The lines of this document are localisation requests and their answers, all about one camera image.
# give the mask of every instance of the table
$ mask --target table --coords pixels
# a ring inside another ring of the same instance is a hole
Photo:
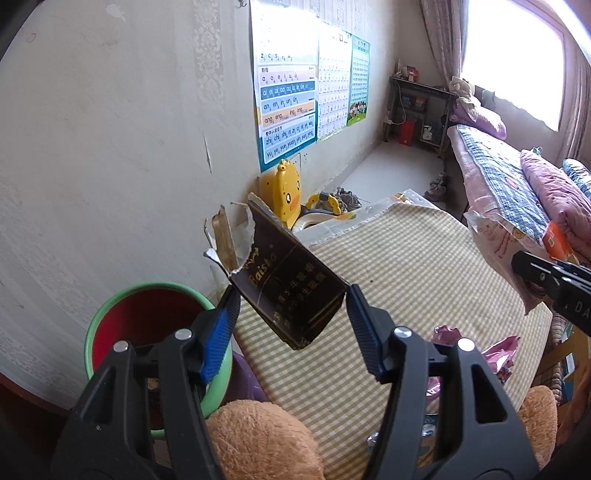
[[[551,313],[540,304],[525,317],[517,292],[488,266],[461,223],[435,208],[390,202],[304,233],[304,244],[346,281],[360,284],[370,305],[423,338],[447,324],[482,350],[519,335],[505,390],[514,407],[521,405]],[[235,336],[269,399],[314,433],[326,479],[361,478],[368,460],[365,439],[379,429],[388,386],[367,373],[345,307],[301,351],[279,340],[245,302]]]
[[[439,98],[445,101],[445,107],[443,110],[443,115],[445,117],[443,130],[441,132],[441,140],[439,143],[432,142],[429,140],[424,140],[422,135],[422,128],[421,128],[421,142],[431,145],[432,147],[437,148],[437,153],[441,156],[445,139],[446,139],[446,131],[447,127],[449,126],[449,115],[453,108],[453,103],[457,99],[457,95],[452,92],[448,92],[447,90],[439,89],[436,87],[431,87],[429,85],[423,85],[417,82],[409,82],[408,80],[400,79],[398,77],[390,77],[390,89],[389,89],[389,97],[388,97],[388,115],[387,120],[384,122],[384,141],[388,141],[388,137],[390,136],[392,130],[392,123],[394,122],[396,111],[398,108],[401,108],[401,97],[403,93],[409,94],[411,96],[425,96],[427,98]],[[404,111],[406,114],[406,118],[408,118],[408,114],[414,117],[421,118],[424,121],[425,111],[426,108],[422,110],[416,110],[412,106],[404,107]]]

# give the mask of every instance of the yellow duck toy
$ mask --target yellow duck toy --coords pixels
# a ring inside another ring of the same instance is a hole
[[[309,212],[330,214],[331,217],[328,218],[341,214],[337,199],[332,194],[325,192],[315,193],[309,198],[305,207],[301,205],[300,174],[296,166],[289,160],[281,160],[274,175],[270,171],[261,177],[261,181],[263,201],[271,206],[273,213],[289,230],[292,230],[298,218]],[[319,200],[327,201],[332,212],[312,209]]]
[[[273,183],[273,213],[291,229],[301,213],[300,174],[289,160],[281,160]]]

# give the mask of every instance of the pink wrapper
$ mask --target pink wrapper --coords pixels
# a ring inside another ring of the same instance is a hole
[[[443,345],[454,345],[462,334],[457,328],[449,328],[447,325],[441,325],[433,329],[433,343]],[[513,357],[517,351],[519,337],[511,335],[495,343],[482,352],[486,363],[490,366],[492,372],[499,378],[504,385],[511,376],[510,367],[513,366]],[[438,377],[429,377],[427,381],[427,402],[432,402],[439,396],[441,383]]]

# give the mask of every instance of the floor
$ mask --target floor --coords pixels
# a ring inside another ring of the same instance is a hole
[[[362,203],[374,203],[406,189],[422,195],[442,171],[443,161],[435,153],[391,140],[381,142],[341,186]]]

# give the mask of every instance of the curtain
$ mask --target curtain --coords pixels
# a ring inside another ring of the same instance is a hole
[[[591,66],[582,51],[576,55],[576,85],[573,109],[563,111],[563,122],[567,122],[564,142],[558,159],[578,158],[583,147],[589,108],[591,105]]]
[[[460,76],[466,52],[468,0],[421,0],[431,51],[442,78]]]

